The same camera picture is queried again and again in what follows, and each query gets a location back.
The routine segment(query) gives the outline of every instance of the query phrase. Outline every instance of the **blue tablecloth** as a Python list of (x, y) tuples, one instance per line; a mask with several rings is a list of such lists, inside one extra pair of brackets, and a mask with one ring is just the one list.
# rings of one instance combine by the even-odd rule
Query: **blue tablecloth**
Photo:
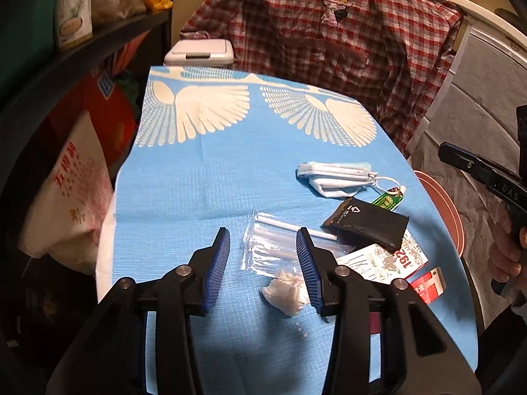
[[(408, 229), (429, 259), (412, 279), (441, 267), (447, 289), (431, 309), (475, 369), (471, 294), (436, 208), (357, 101), (313, 86), (222, 69), (152, 68), (138, 136), (117, 182), (112, 282), (159, 278), (227, 227), (231, 253), (218, 302), (207, 318), (191, 320), (205, 394), (320, 394), (334, 324), (313, 307), (288, 318), (260, 296), (267, 277), (239, 270), (254, 209), (318, 228), (338, 206), (296, 179), (307, 161), (370, 162), (407, 187), (398, 212), (409, 215)], [(357, 197), (377, 195), (368, 188)], [(147, 381), (156, 392), (150, 318)], [(377, 355), (371, 375), (379, 375)]]

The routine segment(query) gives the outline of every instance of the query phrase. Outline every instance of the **human hand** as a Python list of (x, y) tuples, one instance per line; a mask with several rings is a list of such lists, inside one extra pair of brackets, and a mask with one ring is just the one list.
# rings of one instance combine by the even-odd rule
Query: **human hand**
[[(521, 249), (512, 239), (512, 222), (505, 202), (500, 204), (497, 222), (494, 224), (492, 234), (494, 243), (488, 253), (488, 272), (492, 279), (498, 282), (507, 282), (511, 276), (518, 276), (515, 288), (527, 290), (527, 266), (522, 269), (520, 260)], [(520, 230), (520, 243), (522, 248), (527, 248), (527, 227)]]

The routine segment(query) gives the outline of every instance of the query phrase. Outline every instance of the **blue face mask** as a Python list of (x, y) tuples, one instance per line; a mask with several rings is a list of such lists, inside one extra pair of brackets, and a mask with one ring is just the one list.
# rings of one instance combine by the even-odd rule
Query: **blue face mask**
[(379, 180), (392, 181), (397, 187), (401, 185), (397, 180), (378, 176), (371, 171), (369, 163), (318, 163), (308, 162), (298, 166), (297, 177), (309, 180), (309, 184), (325, 198), (350, 198), (366, 186), (376, 187), (388, 194), (399, 192), (384, 190), (379, 187)]

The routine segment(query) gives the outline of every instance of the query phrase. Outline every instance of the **white straw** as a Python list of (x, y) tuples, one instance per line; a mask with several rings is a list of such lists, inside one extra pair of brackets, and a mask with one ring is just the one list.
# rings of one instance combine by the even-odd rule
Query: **white straw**
[[(271, 226), (284, 228), (286, 230), (292, 230), (293, 232), (298, 232), (300, 230), (300, 226), (296, 226), (294, 224), (284, 223), (283, 221), (273, 220), (269, 217), (263, 217), (261, 215), (255, 214), (255, 221), (258, 221), (260, 223), (269, 224)], [(307, 232), (315, 237), (323, 237), (324, 239), (329, 239), (330, 241), (336, 241), (338, 238), (336, 235), (333, 235), (331, 233), (326, 232), (320, 232), (318, 230), (311, 230), (310, 228), (307, 229)]]

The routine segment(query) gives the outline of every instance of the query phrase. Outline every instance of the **plaid shirt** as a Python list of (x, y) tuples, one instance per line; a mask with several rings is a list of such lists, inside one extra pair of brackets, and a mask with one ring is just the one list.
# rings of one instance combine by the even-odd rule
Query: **plaid shirt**
[(452, 64), (462, 16), (446, 0), (206, 0), (181, 38), (228, 39), (234, 69), (359, 100), (404, 150)]

